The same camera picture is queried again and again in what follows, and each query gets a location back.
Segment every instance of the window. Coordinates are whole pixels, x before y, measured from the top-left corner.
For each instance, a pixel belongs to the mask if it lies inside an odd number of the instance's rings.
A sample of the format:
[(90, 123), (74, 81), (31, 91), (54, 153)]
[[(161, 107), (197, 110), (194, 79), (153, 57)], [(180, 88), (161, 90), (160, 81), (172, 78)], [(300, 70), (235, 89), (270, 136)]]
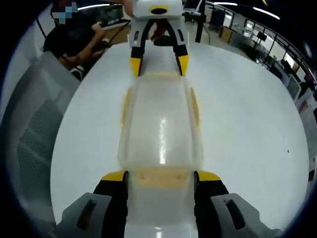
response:
[(307, 71), (308, 71), (308, 68), (309, 68), (307, 62), (304, 61), (304, 60), (302, 61), (302, 68), (303, 68), (303, 70), (304, 70), (305, 72), (307, 72)]
[(302, 56), (301, 54), (292, 46), (289, 46), (289, 50), (292, 52), (292, 56), (294, 57), (294, 59), (301, 59)]
[(266, 40), (265, 41), (261, 41), (260, 44), (266, 48), (266, 50), (269, 52), (273, 42), (274, 42), (274, 38), (276, 36), (276, 34), (268, 29), (264, 30), (264, 34), (266, 35)]
[(253, 27), (254, 27), (254, 22), (247, 20), (246, 24), (244, 26), (244, 31), (243, 31), (243, 35), (246, 37), (251, 37), (252, 35), (252, 31), (253, 31)]
[(225, 11), (225, 16), (224, 16), (224, 21), (223, 21), (223, 26), (230, 28), (231, 22), (233, 18), (233, 13), (230, 11)]
[(286, 49), (286, 47), (288, 46), (288, 42), (286, 40), (284, 40), (284, 38), (277, 36), (278, 41), (281, 43), (282, 46), (284, 46), (284, 48)]
[(253, 29), (253, 36), (252, 36), (252, 40), (254, 40), (255, 42), (259, 42), (260, 39), (257, 37), (259, 32), (263, 32), (264, 31), (264, 27), (258, 24), (254, 25), (254, 29)]
[(294, 61), (294, 59), (293, 59), (288, 53), (286, 53), (286, 55), (284, 56), (284, 60), (289, 63), (289, 65), (291, 66), (291, 68), (294, 67), (295, 61)]
[(278, 41), (278, 40), (276, 40), (273, 43), (272, 50), (269, 53), (269, 55), (272, 58), (275, 58), (275, 60), (282, 60), (284, 55), (285, 55), (285, 53), (286, 53), (286, 50), (285, 50), (285, 47), (284, 47), (283, 43)]

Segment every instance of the black shirt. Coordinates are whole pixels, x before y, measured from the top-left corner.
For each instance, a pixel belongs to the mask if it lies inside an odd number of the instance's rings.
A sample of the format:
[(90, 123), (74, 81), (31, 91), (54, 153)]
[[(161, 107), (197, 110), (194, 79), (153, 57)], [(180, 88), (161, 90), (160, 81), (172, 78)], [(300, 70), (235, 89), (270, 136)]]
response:
[(95, 32), (91, 28), (95, 20), (82, 13), (66, 19), (66, 24), (56, 26), (46, 37), (43, 50), (50, 51), (56, 58), (63, 54), (75, 56), (92, 40)]

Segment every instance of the black pole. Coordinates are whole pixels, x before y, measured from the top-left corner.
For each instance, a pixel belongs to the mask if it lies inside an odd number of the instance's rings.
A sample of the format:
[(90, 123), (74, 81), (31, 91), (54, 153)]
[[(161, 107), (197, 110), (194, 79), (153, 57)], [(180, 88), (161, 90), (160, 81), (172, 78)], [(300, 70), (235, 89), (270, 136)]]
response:
[(273, 43), (272, 43), (272, 46), (271, 46), (271, 48), (269, 49), (269, 51), (268, 51), (268, 56), (269, 56), (269, 54), (271, 53), (271, 51), (272, 51), (272, 48), (273, 48), (273, 45), (274, 45), (274, 43), (275, 43), (275, 41), (276, 41), (276, 38), (277, 38), (277, 34), (275, 34), (275, 37), (274, 37), (274, 39), (273, 39)]
[(198, 20), (197, 33), (196, 33), (196, 39), (195, 39), (195, 42), (198, 42), (198, 43), (200, 43), (200, 40), (202, 38), (203, 27), (206, 21), (205, 7), (206, 7), (206, 0), (202, 0), (202, 3), (199, 6), (199, 13), (201, 15)]
[(297, 73), (297, 72), (298, 72), (299, 67), (300, 67), (300, 68), (302, 68), (302, 64), (303, 64), (303, 58), (301, 58), (301, 61), (298, 63), (298, 68), (297, 68), (297, 70), (296, 70), (296, 72), (295, 72), (295, 73)]
[(43, 34), (44, 38), (46, 38), (46, 34), (45, 34), (45, 32), (44, 32), (44, 30), (43, 30), (41, 24), (40, 24), (40, 21), (39, 21), (39, 18), (38, 18), (38, 17), (36, 18), (36, 23), (37, 23), (37, 25), (39, 26), (40, 31), (41, 31), (41, 33)]
[(284, 56), (283, 56), (282, 60), (284, 60), (284, 58), (285, 58), (285, 56), (286, 56), (286, 53), (287, 53), (288, 49), (289, 49), (289, 43), (288, 43), (288, 45), (287, 45), (287, 47), (286, 47), (286, 49), (285, 49), (285, 54), (284, 54)]

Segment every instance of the white tabletop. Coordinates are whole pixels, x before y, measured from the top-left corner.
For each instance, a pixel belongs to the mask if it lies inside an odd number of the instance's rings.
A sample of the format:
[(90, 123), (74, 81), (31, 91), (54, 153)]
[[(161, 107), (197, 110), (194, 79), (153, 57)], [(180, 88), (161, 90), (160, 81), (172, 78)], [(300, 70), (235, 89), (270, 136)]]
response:
[[(189, 51), (186, 77), (201, 106), (202, 170), (219, 175), (229, 192), (258, 209), (269, 228), (286, 228), (308, 183), (307, 142), (293, 100), (277, 77), (244, 57), (197, 43)], [(51, 170), (57, 223), (103, 175), (120, 170), (120, 107), (135, 80), (129, 57), (127, 43), (111, 47), (62, 120)], [(143, 66), (147, 72), (175, 71), (172, 49), (147, 42)]]

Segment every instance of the computer monitor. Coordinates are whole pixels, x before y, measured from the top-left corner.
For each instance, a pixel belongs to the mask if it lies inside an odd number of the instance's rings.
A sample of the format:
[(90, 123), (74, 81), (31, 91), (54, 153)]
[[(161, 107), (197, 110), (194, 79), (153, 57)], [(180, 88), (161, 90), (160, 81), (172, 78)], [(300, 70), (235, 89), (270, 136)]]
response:
[(301, 86), (294, 76), (290, 75), (290, 80), (286, 86), (289, 94), (291, 95), (294, 102), (297, 101), (299, 93), (301, 92)]
[(263, 41), (266, 41), (266, 34), (264, 34), (263, 32), (259, 32), (257, 37)]

